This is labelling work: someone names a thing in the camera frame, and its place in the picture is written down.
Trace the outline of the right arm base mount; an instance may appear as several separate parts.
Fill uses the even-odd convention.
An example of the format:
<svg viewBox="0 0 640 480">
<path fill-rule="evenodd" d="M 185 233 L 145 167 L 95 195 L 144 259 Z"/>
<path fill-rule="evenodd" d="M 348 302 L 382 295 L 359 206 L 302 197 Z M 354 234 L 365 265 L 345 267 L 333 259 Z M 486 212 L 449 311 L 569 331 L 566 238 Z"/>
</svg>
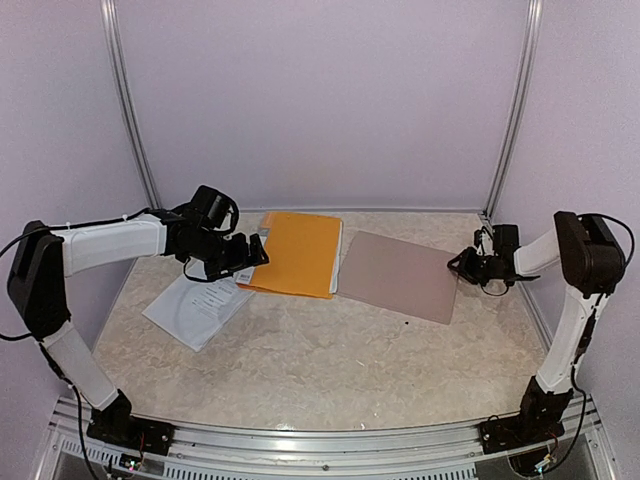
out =
<svg viewBox="0 0 640 480">
<path fill-rule="evenodd" d="M 490 418 L 477 426 L 484 454 L 514 450 L 559 438 L 565 433 L 561 422 L 526 429 L 517 416 Z"/>
</svg>

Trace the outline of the orange file folder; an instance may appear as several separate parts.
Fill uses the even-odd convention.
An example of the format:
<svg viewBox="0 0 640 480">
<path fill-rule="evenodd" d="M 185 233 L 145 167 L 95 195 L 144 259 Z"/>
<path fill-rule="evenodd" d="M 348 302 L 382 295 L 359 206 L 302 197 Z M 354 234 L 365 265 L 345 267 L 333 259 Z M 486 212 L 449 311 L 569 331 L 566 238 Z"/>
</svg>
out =
<svg viewBox="0 0 640 480">
<path fill-rule="evenodd" d="M 260 236 L 269 263 L 239 287 L 264 293 L 330 299 L 337 290 L 343 223 L 337 217 L 269 212 Z"/>
</svg>

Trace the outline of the right aluminium frame post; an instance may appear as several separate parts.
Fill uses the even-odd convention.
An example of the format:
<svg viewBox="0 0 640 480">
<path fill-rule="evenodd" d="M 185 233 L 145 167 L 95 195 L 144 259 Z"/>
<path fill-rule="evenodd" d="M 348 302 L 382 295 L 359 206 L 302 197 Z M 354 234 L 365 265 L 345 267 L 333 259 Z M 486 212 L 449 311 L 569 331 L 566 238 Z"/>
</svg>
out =
<svg viewBox="0 0 640 480">
<path fill-rule="evenodd" d="M 506 185 L 508 170 L 524 116 L 531 76 L 535 65 L 543 5 L 544 2 L 542 0 L 530 0 L 528 2 L 523 44 L 518 62 L 514 93 L 507 116 L 506 130 L 499 151 L 498 163 L 483 209 L 484 218 L 488 222 L 492 222 L 496 215 L 499 201 Z"/>
</svg>

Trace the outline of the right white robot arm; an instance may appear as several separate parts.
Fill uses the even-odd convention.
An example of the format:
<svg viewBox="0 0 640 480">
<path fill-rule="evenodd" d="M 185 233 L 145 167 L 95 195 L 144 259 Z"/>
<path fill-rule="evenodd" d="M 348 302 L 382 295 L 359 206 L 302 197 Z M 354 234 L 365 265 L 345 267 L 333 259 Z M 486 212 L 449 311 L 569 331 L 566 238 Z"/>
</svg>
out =
<svg viewBox="0 0 640 480">
<path fill-rule="evenodd" d="M 483 227 L 473 244 L 453 257 L 448 269 L 466 282 L 486 287 L 500 281 L 506 288 L 531 282 L 559 265 L 565 283 L 564 304 L 545 360 L 531 378 L 519 412 L 488 420 L 487 436 L 505 431 L 523 444 L 554 431 L 578 388 L 576 375 L 592 336 L 634 253 L 624 251 L 610 226 L 624 223 L 602 213 L 558 211 L 552 228 L 522 244 L 515 224 Z"/>
</svg>

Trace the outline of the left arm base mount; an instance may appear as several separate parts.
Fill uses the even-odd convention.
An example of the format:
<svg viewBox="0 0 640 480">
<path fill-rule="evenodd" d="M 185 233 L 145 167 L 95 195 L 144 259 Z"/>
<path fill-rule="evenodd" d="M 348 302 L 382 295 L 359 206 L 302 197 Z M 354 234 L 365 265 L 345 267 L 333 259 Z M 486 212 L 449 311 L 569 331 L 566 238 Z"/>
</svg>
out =
<svg viewBox="0 0 640 480">
<path fill-rule="evenodd" d="M 175 427 L 132 415 L 109 417 L 95 411 L 87 428 L 91 439 L 142 453 L 167 456 Z"/>
</svg>

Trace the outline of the front aluminium rail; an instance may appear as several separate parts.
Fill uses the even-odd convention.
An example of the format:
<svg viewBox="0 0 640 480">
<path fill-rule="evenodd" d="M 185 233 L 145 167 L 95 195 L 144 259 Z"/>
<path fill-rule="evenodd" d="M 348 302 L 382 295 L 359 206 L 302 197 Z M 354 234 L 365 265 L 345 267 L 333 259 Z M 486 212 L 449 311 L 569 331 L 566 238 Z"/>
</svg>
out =
<svg viewBox="0 0 640 480">
<path fill-rule="evenodd" d="M 476 420 L 360 431 L 280 431 L 178 422 L 165 456 L 145 454 L 138 471 L 126 449 L 78 437 L 88 407 L 58 400 L 34 479 L 515 479 L 516 451 L 486 455 Z"/>
</svg>

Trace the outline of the remaining white paper stack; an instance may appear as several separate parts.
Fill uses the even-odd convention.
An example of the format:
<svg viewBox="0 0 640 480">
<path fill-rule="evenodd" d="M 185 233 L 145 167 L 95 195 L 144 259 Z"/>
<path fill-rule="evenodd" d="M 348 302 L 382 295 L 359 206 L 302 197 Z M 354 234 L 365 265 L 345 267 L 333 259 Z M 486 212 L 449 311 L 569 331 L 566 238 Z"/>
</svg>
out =
<svg viewBox="0 0 640 480">
<path fill-rule="evenodd" d="M 180 277 L 144 309 L 143 315 L 183 345 L 199 352 L 252 295 L 233 280 L 201 284 Z"/>
</svg>

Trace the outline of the translucent grey plastic sheet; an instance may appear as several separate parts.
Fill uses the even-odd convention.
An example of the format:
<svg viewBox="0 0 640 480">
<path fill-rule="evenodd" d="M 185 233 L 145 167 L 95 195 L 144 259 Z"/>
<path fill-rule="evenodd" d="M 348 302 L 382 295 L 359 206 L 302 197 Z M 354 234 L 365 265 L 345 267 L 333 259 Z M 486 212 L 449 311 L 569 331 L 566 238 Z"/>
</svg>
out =
<svg viewBox="0 0 640 480">
<path fill-rule="evenodd" d="M 451 323 L 457 275 L 448 251 L 359 231 L 342 261 L 338 294 L 443 325 Z"/>
</svg>

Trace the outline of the aluminium frame post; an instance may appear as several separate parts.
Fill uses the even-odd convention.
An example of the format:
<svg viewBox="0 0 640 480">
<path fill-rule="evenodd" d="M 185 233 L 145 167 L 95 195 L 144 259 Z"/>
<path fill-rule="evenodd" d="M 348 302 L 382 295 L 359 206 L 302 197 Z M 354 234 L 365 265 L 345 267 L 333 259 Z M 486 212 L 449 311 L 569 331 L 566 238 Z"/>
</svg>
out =
<svg viewBox="0 0 640 480">
<path fill-rule="evenodd" d="M 128 81 L 123 43 L 119 31 L 117 2 L 114 0 L 101 0 L 100 14 L 116 95 L 120 105 L 125 132 L 131 146 L 136 171 L 148 206 L 151 208 L 160 208 L 162 202 L 143 144 L 134 99 Z"/>
<path fill-rule="evenodd" d="M 499 201 L 506 185 L 508 170 L 524 116 L 531 76 L 535 65 L 543 5 L 544 2 L 542 0 L 530 0 L 528 2 L 523 44 L 518 62 L 514 93 L 507 116 L 506 130 L 499 151 L 498 163 L 483 209 L 484 218 L 488 222 L 492 222 L 496 215 Z"/>
</svg>

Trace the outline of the left aluminium frame post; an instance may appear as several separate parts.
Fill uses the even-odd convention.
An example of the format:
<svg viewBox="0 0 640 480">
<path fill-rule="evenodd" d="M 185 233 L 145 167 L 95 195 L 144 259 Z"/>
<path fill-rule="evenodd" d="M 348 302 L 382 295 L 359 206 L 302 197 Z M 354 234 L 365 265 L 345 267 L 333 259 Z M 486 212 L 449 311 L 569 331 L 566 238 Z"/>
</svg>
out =
<svg viewBox="0 0 640 480">
<path fill-rule="evenodd" d="M 134 99 L 128 81 L 123 43 L 119 31 L 117 2 L 114 0 L 101 0 L 100 14 L 116 95 L 120 105 L 125 132 L 131 146 L 136 171 L 148 206 L 151 208 L 160 208 L 162 202 L 143 144 Z"/>
</svg>

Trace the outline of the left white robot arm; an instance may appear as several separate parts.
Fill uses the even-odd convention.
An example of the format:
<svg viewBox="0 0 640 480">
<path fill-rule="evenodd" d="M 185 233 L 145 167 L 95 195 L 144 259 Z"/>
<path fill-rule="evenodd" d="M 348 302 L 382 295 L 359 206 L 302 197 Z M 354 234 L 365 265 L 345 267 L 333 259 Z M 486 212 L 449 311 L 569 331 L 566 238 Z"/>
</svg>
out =
<svg viewBox="0 0 640 480">
<path fill-rule="evenodd" d="M 127 395 L 94 357 L 75 322 L 73 297 L 80 277 L 142 258 L 168 257 L 182 266 L 196 261 L 201 284 L 268 264 L 260 237 L 238 229 L 240 209 L 221 191 L 202 185 L 173 208 L 146 207 L 117 218 L 66 225 L 34 220 L 6 247 L 14 254 L 8 298 L 47 363 L 89 404 L 93 425 L 115 442 L 133 443 L 140 424 Z"/>
</svg>

